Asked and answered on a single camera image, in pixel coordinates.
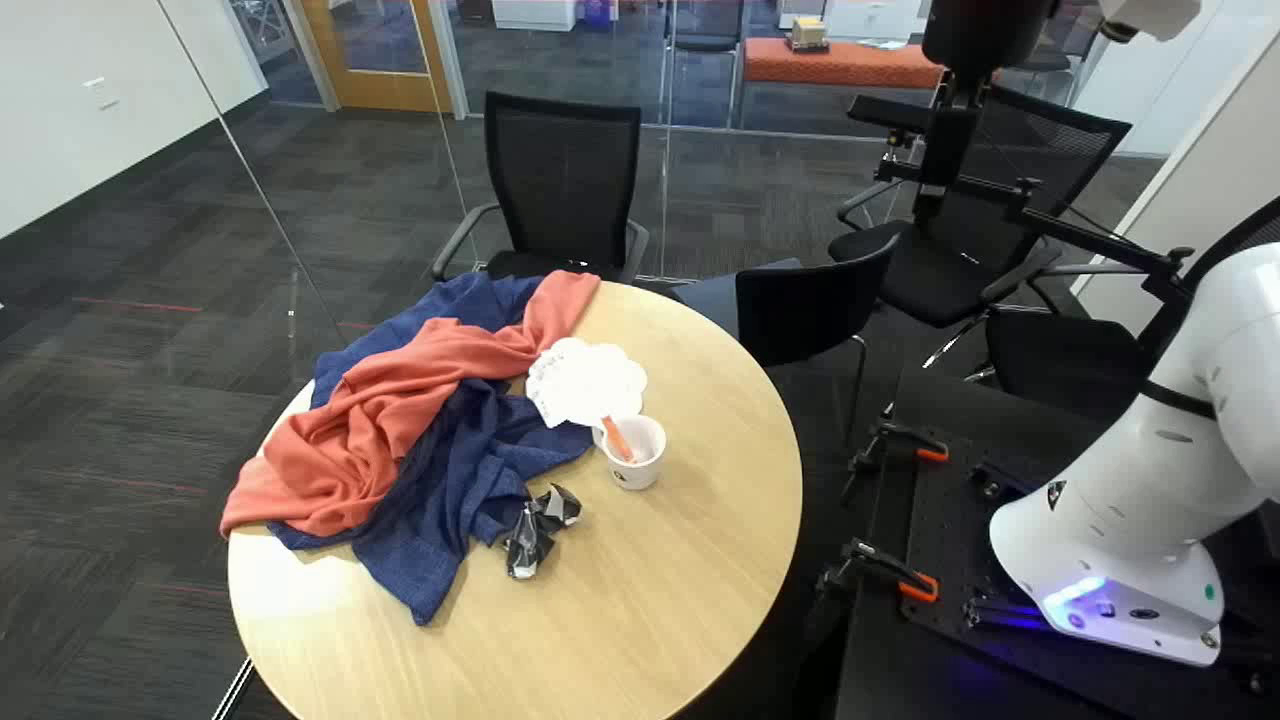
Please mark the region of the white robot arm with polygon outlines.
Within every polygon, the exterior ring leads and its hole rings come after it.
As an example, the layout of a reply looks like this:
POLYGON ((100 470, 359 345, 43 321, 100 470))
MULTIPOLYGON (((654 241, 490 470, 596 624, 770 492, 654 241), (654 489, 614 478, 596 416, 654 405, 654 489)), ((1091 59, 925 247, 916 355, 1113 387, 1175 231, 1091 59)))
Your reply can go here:
POLYGON ((1203 540, 1275 495, 1280 236, 1262 205, 1184 278, 1128 408, 1001 503, 987 549, 1052 633, 1211 668, 1227 591, 1203 540))

